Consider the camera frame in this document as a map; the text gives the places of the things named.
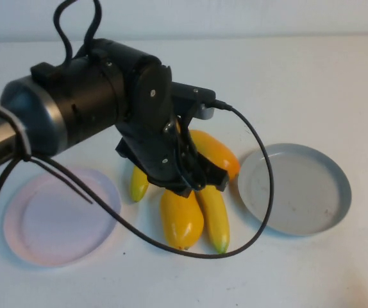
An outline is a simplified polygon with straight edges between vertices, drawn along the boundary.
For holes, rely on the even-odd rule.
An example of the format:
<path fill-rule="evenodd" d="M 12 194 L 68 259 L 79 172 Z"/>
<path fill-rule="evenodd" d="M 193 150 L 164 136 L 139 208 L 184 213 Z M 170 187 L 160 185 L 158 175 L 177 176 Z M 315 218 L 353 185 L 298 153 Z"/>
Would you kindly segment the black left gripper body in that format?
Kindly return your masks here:
<path fill-rule="evenodd" d="M 121 133 L 116 151 L 146 176 L 180 175 L 192 189 L 205 187 L 199 153 L 186 122 L 168 120 L 154 129 L 143 122 L 130 121 L 118 123 L 116 128 Z"/>

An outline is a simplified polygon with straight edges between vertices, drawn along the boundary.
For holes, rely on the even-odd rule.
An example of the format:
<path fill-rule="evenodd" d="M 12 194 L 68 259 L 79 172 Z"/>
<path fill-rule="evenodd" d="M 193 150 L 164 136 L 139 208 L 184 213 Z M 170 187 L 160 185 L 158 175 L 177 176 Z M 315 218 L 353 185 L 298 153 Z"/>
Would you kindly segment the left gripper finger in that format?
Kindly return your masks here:
<path fill-rule="evenodd" d="M 206 185 L 214 186 L 218 191 L 223 192 L 228 185 L 227 170 L 216 166 L 204 155 L 198 154 L 198 163 L 206 178 Z"/>
<path fill-rule="evenodd" d="M 192 192 L 189 184 L 180 176 L 147 176 L 150 184 L 167 189 L 174 194 L 182 197 L 188 197 Z"/>

